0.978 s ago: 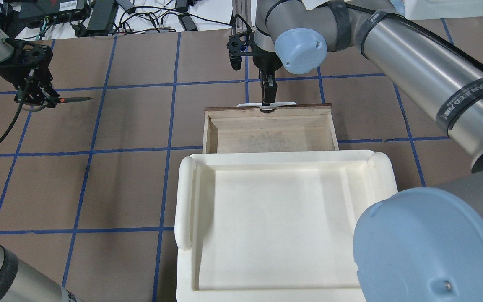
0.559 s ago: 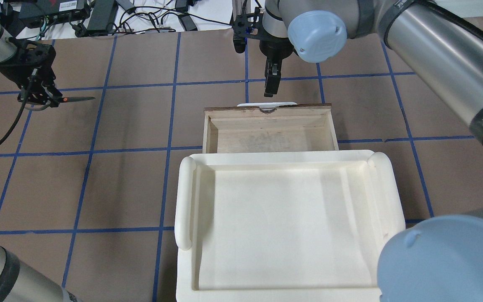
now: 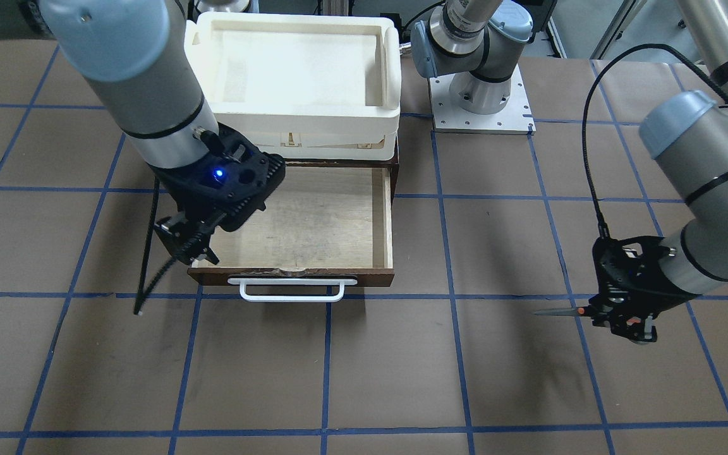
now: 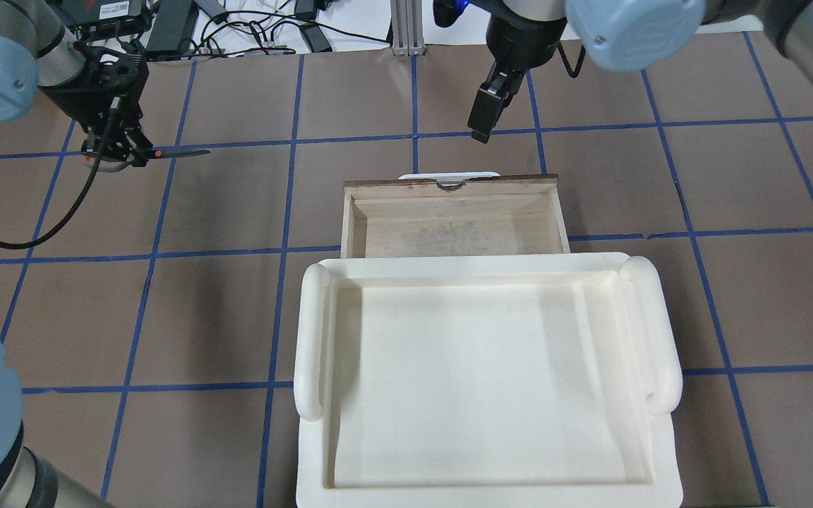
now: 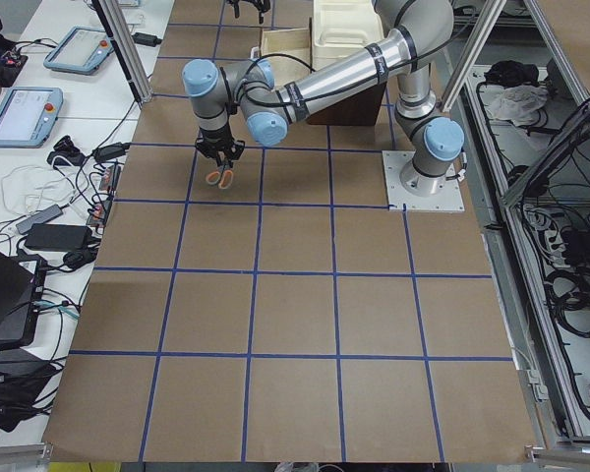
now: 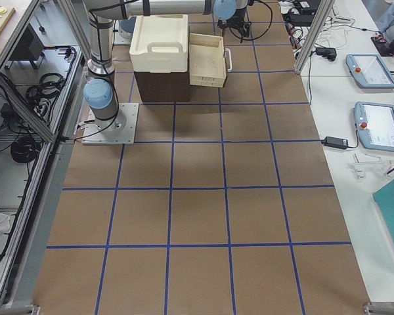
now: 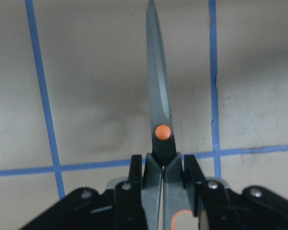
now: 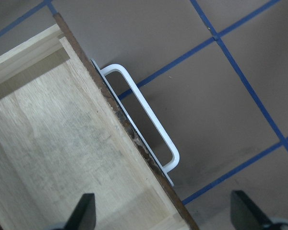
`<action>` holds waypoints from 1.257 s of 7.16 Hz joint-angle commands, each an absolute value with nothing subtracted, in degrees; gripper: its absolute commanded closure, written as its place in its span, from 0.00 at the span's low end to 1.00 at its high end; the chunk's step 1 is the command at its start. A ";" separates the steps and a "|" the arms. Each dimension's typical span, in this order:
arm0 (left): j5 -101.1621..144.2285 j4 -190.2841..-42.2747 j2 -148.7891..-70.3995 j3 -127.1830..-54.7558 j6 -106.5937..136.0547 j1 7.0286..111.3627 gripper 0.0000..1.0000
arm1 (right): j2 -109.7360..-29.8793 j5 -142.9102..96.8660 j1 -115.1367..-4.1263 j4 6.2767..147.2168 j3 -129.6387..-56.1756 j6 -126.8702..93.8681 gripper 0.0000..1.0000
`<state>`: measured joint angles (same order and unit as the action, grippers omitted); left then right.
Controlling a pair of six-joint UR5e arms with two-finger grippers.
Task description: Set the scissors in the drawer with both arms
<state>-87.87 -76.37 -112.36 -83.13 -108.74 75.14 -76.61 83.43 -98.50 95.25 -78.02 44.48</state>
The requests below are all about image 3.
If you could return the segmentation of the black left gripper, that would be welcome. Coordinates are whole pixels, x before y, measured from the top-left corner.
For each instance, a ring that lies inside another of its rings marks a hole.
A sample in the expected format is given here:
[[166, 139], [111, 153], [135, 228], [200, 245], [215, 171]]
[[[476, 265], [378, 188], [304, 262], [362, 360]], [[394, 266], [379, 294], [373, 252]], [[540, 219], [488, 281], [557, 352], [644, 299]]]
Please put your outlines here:
[[673, 285], [662, 272], [659, 261], [668, 248], [661, 241], [658, 236], [595, 241], [598, 293], [591, 299], [592, 325], [607, 327], [632, 342], [655, 342], [655, 318], [697, 297]]

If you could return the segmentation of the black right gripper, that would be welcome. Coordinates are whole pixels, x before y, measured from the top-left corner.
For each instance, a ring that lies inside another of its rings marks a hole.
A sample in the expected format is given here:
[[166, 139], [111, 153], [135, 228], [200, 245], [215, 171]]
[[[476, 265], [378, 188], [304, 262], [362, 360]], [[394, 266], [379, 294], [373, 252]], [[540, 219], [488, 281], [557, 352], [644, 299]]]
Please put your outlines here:
[[285, 179], [286, 161], [224, 124], [217, 132], [196, 128], [194, 137], [206, 147], [202, 158], [185, 167], [155, 170], [179, 215], [156, 220], [153, 230], [170, 256], [185, 265], [217, 265], [219, 257], [210, 247], [214, 228], [235, 231], [255, 211], [265, 210], [265, 200]]

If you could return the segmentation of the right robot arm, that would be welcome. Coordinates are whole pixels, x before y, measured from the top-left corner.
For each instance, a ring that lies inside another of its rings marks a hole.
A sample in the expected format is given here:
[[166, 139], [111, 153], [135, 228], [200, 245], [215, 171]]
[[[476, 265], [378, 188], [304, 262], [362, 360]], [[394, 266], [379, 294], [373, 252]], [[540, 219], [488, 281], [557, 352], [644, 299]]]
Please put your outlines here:
[[177, 205], [153, 225], [170, 256], [217, 264], [285, 178], [285, 159], [220, 123], [185, 55], [179, 1], [0, 1], [0, 41], [53, 39]]

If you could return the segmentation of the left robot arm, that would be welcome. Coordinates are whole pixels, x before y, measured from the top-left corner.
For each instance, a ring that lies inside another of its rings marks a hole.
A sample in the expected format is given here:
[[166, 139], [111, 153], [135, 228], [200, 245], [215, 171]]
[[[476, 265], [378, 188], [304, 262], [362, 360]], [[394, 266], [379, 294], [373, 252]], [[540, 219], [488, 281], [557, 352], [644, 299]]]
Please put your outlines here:
[[[720, 107], [702, 90], [686, 90], [652, 110], [639, 127], [650, 157], [695, 217], [668, 237], [618, 240], [594, 198], [598, 293], [584, 307], [541, 311], [590, 318], [638, 344], [658, 339], [660, 313], [728, 283], [728, 1], [677, 6], [707, 71], [667, 44], [639, 44], [629, 52], [669, 52], [725, 103]], [[491, 115], [509, 100], [511, 75], [530, 35], [529, 12], [514, 2], [445, 1], [427, 22], [413, 25], [410, 42], [422, 77], [453, 75], [454, 104]]]

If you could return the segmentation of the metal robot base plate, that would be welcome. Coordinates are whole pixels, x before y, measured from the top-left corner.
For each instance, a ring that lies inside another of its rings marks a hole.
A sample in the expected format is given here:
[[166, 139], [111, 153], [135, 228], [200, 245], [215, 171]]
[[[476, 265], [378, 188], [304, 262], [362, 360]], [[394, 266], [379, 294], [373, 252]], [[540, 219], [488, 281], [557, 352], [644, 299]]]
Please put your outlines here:
[[488, 83], [468, 72], [428, 80], [434, 129], [443, 133], [532, 135], [537, 131], [520, 68]]

